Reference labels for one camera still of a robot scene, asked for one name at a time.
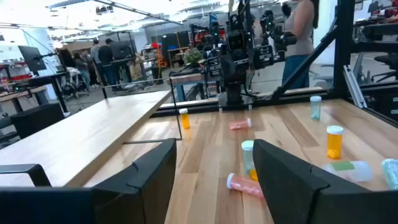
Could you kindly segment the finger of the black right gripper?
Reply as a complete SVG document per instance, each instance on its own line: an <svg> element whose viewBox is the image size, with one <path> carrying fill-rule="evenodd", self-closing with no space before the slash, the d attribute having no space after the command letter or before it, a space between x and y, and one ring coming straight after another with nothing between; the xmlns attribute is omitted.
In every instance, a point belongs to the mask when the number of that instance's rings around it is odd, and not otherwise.
<svg viewBox="0 0 398 224"><path fill-rule="evenodd" d="M262 45L259 47L260 60L264 67L274 64L274 52L271 45Z"/></svg>
<svg viewBox="0 0 398 224"><path fill-rule="evenodd" d="M218 77L221 75L221 64L219 57L211 57L206 60L206 71L210 77Z"/></svg>

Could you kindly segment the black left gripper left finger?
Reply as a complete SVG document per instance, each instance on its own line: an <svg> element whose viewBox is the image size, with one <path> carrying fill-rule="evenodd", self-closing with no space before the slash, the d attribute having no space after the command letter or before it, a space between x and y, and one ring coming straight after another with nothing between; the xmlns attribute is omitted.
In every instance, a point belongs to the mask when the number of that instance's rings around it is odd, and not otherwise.
<svg viewBox="0 0 398 224"><path fill-rule="evenodd" d="M164 224L176 161L176 139L167 139L92 187L95 224Z"/></svg>

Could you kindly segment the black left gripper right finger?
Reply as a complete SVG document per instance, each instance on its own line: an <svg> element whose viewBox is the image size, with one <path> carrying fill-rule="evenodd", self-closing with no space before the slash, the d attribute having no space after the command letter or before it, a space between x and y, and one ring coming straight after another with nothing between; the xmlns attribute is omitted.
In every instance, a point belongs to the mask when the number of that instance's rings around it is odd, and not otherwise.
<svg viewBox="0 0 398 224"><path fill-rule="evenodd" d="M336 224L321 198L332 174L265 141L256 139L254 165L275 224Z"/></svg>

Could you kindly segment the pink pill bottle white cap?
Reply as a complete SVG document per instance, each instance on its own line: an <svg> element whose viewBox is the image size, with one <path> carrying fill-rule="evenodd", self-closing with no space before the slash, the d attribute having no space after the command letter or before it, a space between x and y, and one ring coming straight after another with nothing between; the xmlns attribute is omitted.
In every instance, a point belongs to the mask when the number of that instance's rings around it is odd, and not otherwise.
<svg viewBox="0 0 398 224"><path fill-rule="evenodd" d="M247 118L242 121L233 121L229 122L230 130L237 130L237 129L247 129L252 127L252 122L250 118Z"/></svg>
<svg viewBox="0 0 398 224"><path fill-rule="evenodd" d="M237 190L259 198L264 198L259 182L256 182L237 174L230 173L226 180L226 186L230 190Z"/></svg>

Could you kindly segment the teal pill bottle white cap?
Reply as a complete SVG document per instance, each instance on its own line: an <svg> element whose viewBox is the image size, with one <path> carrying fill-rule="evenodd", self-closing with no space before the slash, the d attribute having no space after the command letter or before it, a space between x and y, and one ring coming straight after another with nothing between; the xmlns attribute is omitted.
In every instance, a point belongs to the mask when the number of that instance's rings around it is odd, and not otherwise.
<svg viewBox="0 0 398 224"><path fill-rule="evenodd" d="M322 98L321 96L311 96L310 106L311 106L311 118L315 120L320 119Z"/></svg>
<svg viewBox="0 0 398 224"><path fill-rule="evenodd" d="M255 169L253 156L252 156L253 146L254 146L253 140L247 140L241 143L241 148L243 150L244 170L245 173L248 175L248 177L249 177L249 171L251 169Z"/></svg>
<svg viewBox="0 0 398 224"><path fill-rule="evenodd" d="M381 167L389 188L398 190L398 159L385 159Z"/></svg>

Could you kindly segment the clear pill bottle green label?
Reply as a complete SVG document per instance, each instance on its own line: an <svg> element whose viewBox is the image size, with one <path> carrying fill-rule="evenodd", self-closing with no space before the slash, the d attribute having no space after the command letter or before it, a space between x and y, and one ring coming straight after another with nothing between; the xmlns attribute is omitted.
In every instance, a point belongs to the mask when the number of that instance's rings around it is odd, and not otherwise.
<svg viewBox="0 0 398 224"><path fill-rule="evenodd" d="M370 182L373 180L371 166L366 161L332 162L322 169L352 182Z"/></svg>

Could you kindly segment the green bushy plant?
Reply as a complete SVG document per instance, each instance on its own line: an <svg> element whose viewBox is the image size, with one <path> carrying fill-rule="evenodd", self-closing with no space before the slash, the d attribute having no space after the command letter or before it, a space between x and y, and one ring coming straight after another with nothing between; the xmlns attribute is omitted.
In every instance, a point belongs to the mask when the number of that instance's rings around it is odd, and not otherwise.
<svg viewBox="0 0 398 224"><path fill-rule="evenodd" d="M199 61L202 59L203 54L197 48L189 49L183 55L185 65L188 65L189 68L198 68Z"/></svg>

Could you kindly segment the wooden table blue legs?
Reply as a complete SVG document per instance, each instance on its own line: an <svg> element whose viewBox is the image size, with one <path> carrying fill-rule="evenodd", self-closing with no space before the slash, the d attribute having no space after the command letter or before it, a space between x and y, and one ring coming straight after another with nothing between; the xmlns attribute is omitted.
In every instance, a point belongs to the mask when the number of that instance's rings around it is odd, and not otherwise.
<svg viewBox="0 0 398 224"><path fill-rule="evenodd" d="M207 78L205 74L194 73L189 75L180 75L169 77L166 79L167 84L177 91L178 102L184 102L187 100L185 94L185 85L198 85L199 96L202 100L208 98L207 84L216 83L220 81L220 77Z"/></svg>

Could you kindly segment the person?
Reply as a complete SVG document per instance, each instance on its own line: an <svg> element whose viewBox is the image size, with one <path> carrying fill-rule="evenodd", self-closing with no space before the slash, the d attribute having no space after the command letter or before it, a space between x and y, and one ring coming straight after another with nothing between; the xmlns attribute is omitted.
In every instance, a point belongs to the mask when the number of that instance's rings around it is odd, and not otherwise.
<svg viewBox="0 0 398 224"><path fill-rule="evenodd" d="M297 42L287 46L282 82L296 71L314 51L312 34L318 28L320 0L297 0L296 8L285 22L285 31L296 36Z"/></svg>
<svg viewBox="0 0 398 224"><path fill-rule="evenodd" d="M98 58L103 66L103 71L107 75L109 85L112 85L111 88L113 91L116 91L118 88L114 86L116 84L116 72L115 68L111 64L114 60L113 51L110 47L110 43L112 43L112 39L106 39L105 45L101 46L98 51Z"/></svg>
<svg viewBox="0 0 398 224"><path fill-rule="evenodd" d="M87 63L82 61L79 53L74 53L73 57L74 57L74 60L75 60L76 68L80 71L81 76L84 79L84 82L85 82L85 85L86 85L86 89L90 90L90 74L89 74L89 71L88 71Z"/></svg>
<svg viewBox="0 0 398 224"><path fill-rule="evenodd" d="M102 84L105 84L106 82L104 81L104 75L103 75L102 68L101 68L101 62L98 57L99 49L100 49L99 41L98 41L98 39L94 39L93 46L90 49L90 54L93 59L93 63L97 69L97 72L99 74L99 77L101 79L101 82L102 82Z"/></svg>

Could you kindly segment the silver aluminium extrusion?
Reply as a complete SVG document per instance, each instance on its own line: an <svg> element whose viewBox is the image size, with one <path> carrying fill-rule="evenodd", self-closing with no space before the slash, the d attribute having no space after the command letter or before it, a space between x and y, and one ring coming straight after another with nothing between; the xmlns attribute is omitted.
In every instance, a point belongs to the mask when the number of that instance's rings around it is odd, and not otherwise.
<svg viewBox="0 0 398 224"><path fill-rule="evenodd" d="M361 109L367 108L368 107L367 103L364 99L362 91L358 85L358 82L355 78L355 75L351 67L349 65L344 65L343 70L344 70L345 80L355 106Z"/></svg>

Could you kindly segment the black office chair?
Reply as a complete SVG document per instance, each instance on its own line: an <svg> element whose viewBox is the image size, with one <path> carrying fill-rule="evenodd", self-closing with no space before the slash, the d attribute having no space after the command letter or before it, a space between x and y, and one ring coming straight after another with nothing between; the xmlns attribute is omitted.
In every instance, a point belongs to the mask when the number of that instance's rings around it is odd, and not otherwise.
<svg viewBox="0 0 398 224"><path fill-rule="evenodd" d="M371 77L371 82L382 82L383 80L394 77L395 81L398 81L398 57L393 56L392 54L381 55L374 57L374 60L377 62L381 62L385 65L388 65L392 72L380 73L377 75L373 75Z"/></svg>

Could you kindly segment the black drawer unit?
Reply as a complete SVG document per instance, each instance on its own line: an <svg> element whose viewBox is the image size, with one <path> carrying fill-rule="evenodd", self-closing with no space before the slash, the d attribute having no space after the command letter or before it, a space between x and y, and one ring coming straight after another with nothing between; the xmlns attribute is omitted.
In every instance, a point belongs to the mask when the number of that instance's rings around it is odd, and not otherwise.
<svg viewBox="0 0 398 224"><path fill-rule="evenodd" d="M370 107L398 123L398 90L384 90L370 93Z"/></svg>

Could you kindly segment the wooden desk black legs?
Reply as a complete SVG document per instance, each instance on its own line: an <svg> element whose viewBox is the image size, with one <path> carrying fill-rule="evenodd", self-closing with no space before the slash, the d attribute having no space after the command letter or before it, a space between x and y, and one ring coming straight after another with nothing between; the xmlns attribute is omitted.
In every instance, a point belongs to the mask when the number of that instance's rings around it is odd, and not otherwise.
<svg viewBox="0 0 398 224"><path fill-rule="evenodd" d="M25 90L18 90L18 91L12 92L12 93L0 95L0 102L16 100L22 96L28 96L33 93L38 93L39 91L41 91L40 88L42 86L51 84L53 87L53 90L58 98L58 101L62 107L63 112L67 113L68 112L67 106L65 104L65 100L63 99L63 93L61 91L61 84L59 83L59 79L61 79L62 77L65 77L65 76L69 76L69 73L68 72L57 73L54 75L47 75L47 76L43 76L43 77L34 77L34 78L27 79L26 82L17 83L17 85L22 85L22 86L25 85L27 87Z"/></svg>

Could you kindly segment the black computer monitor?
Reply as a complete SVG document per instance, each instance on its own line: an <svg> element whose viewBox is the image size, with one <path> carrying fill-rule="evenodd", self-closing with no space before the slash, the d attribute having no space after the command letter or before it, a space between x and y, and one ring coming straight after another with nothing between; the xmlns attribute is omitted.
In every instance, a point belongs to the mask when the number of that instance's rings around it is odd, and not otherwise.
<svg viewBox="0 0 398 224"><path fill-rule="evenodd" d="M47 69L38 48L23 45L19 45L18 48L31 72Z"/></svg>

